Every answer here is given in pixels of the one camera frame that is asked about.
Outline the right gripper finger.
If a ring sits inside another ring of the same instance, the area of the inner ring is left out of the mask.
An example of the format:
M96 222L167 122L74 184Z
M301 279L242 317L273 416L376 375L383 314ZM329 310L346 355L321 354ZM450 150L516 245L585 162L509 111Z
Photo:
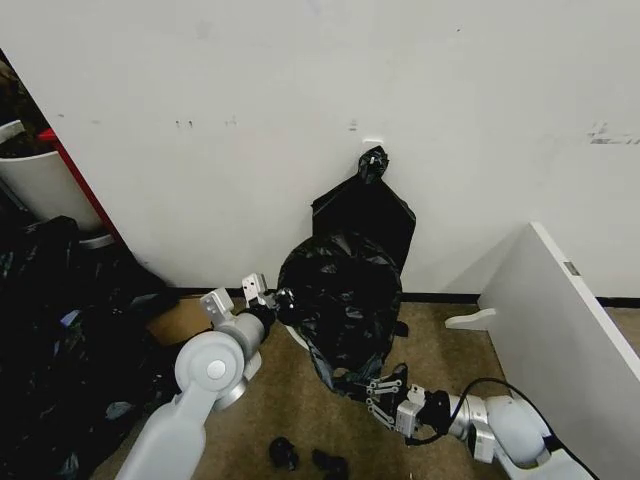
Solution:
M366 399L368 412L385 428L396 426L398 402L394 396L374 396Z
M406 393L406 368L395 367L387 376L374 378L369 381L366 386L366 394L368 397L378 397L387 394L405 394Z

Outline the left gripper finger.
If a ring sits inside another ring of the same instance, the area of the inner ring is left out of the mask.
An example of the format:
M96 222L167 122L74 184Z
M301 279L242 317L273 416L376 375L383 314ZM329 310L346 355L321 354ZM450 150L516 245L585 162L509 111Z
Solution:
M260 292L258 302L276 312L290 311L295 308L294 295L290 288L269 289Z

